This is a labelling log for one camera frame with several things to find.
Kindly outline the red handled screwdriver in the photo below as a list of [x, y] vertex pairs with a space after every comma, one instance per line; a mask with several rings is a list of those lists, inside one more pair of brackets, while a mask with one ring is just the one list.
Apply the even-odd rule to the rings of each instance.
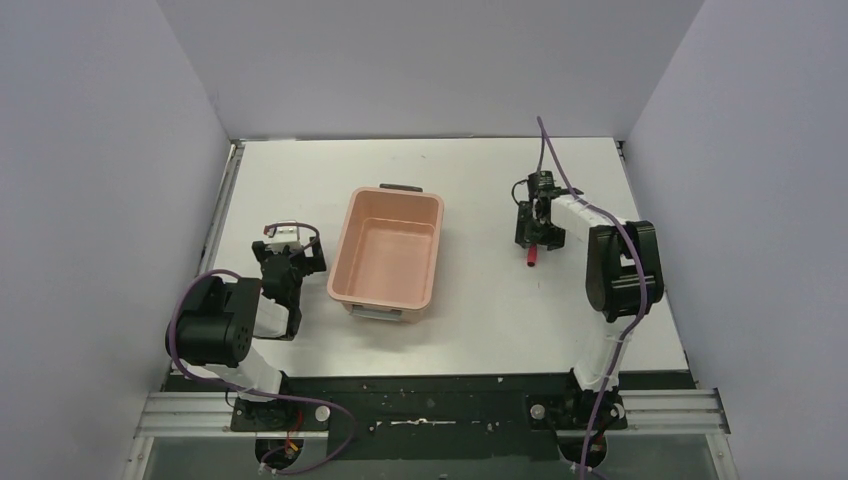
[[535, 267], [536, 263], [537, 263], [537, 258], [538, 258], [538, 247], [536, 245], [531, 245], [527, 249], [526, 265], [528, 267]]

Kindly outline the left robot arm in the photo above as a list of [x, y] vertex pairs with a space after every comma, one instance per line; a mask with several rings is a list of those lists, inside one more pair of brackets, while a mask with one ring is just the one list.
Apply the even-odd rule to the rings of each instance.
[[255, 339], [291, 341], [299, 332], [304, 279], [327, 270], [320, 239], [306, 245], [255, 241], [251, 250], [260, 276], [241, 277], [225, 269], [196, 278], [178, 301], [165, 334], [175, 366], [200, 381], [186, 366], [213, 373], [212, 384], [242, 400], [258, 402], [256, 415], [271, 429], [292, 423], [296, 403], [287, 375], [252, 346]]

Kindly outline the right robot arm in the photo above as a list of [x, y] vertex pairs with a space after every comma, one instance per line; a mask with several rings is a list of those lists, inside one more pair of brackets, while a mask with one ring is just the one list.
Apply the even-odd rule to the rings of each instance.
[[649, 221], [623, 221], [599, 212], [579, 189], [560, 187], [552, 172], [521, 180], [514, 241], [534, 266], [537, 251], [564, 247], [568, 238], [587, 248], [585, 291], [597, 317], [588, 345], [567, 380], [564, 408], [572, 425], [596, 427], [624, 417], [619, 371], [632, 333], [664, 292], [656, 229]]

